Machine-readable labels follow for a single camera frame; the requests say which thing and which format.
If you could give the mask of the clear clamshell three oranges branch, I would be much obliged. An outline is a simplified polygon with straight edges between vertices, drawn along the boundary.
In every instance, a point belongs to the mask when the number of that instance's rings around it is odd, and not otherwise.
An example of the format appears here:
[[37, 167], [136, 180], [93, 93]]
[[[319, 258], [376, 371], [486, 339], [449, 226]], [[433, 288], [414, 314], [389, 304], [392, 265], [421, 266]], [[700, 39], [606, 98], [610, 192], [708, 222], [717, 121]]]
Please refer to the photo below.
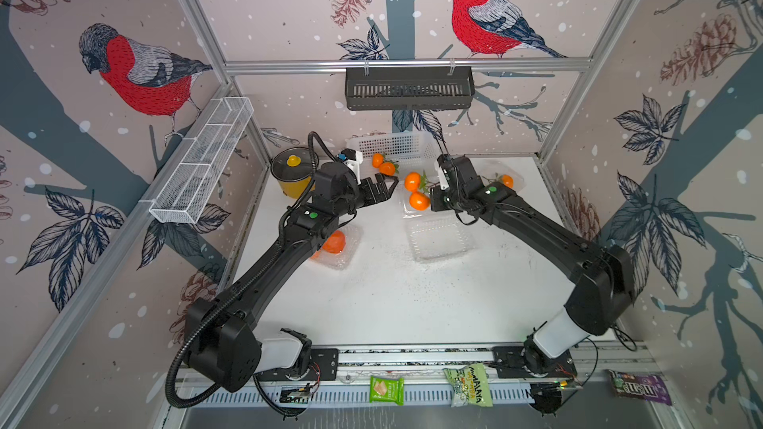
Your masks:
[[479, 158], [473, 161], [475, 170], [485, 182], [500, 181], [515, 192], [526, 187], [524, 176], [498, 158]]

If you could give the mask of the clear clamshell four oranges branch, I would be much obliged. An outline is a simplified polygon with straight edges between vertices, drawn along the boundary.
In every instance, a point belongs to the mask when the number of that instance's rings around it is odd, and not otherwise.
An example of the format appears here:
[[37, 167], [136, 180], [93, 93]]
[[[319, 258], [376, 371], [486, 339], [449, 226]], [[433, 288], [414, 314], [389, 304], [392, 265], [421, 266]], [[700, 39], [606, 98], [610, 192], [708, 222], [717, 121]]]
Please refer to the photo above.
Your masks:
[[417, 262], [453, 258], [476, 248], [468, 228], [450, 214], [441, 218], [410, 218], [405, 221], [405, 231]]

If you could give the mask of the clear clamshell oranges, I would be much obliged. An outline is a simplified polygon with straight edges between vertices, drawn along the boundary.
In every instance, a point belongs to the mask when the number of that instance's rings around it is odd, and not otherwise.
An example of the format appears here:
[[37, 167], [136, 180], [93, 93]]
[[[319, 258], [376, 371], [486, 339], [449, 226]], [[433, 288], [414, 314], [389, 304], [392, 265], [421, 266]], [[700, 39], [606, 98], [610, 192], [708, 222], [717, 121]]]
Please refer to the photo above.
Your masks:
[[310, 261], [334, 270], [346, 270], [358, 251], [363, 235], [359, 226], [348, 224], [336, 230], [310, 257]]

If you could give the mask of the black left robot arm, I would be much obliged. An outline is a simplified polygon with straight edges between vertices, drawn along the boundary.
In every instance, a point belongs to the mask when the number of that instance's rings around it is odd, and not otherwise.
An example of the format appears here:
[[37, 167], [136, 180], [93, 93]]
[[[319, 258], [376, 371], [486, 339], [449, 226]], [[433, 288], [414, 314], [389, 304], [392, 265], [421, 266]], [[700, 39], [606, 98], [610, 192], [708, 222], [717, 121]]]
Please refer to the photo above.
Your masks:
[[258, 322], [293, 273], [343, 226], [342, 218], [387, 202], [399, 180], [362, 178], [364, 155], [354, 149], [330, 152], [324, 164], [313, 152], [308, 157], [308, 185], [280, 218], [272, 246], [214, 299], [200, 298], [188, 308], [184, 343], [165, 381], [171, 406], [193, 407], [221, 388], [236, 392], [267, 371], [292, 379], [310, 373], [312, 342], [305, 334], [282, 328], [258, 337]]

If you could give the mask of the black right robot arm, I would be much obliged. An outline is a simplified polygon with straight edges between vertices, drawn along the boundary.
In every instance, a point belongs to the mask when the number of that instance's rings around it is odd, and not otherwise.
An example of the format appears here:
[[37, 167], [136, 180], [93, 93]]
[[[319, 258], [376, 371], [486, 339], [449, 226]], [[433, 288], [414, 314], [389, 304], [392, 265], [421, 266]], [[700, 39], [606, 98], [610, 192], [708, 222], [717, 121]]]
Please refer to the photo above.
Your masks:
[[551, 371], [570, 348], [607, 333], [635, 303], [635, 268], [628, 252], [590, 242], [530, 206], [502, 181], [484, 183], [465, 156], [437, 157], [439, 184], [430, 192], [435, 212], [452, 211], [496, 226], [528, 244], [573, 284], [564, 307], [524, 342], [524, 366]]

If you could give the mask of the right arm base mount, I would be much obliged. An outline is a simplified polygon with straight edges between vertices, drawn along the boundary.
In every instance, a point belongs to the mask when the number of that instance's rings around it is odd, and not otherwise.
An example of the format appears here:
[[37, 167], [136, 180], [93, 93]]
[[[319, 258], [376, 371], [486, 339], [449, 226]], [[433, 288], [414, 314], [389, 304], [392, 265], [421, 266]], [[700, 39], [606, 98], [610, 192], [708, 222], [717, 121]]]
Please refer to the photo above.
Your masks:
[[577, 370], [570, 350], [550, 359], [540, 350], [520, 345], [492, 347], [493, 361], [499, 379], [576, 379]]

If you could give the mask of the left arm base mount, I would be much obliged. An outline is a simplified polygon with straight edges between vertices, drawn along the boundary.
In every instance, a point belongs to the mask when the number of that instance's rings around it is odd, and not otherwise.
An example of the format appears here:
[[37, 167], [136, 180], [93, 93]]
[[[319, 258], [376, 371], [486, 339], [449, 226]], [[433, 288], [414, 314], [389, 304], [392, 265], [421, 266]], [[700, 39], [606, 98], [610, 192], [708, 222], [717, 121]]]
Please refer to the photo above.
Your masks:
[[306, 371], [298, 373], [299, 369], [270, 369], [258, 373], [259, 381], [268, 383], [297, 383], [298, 381], [335, 381], [339, 369], [339, 350], [336, 348], [313, 348]]

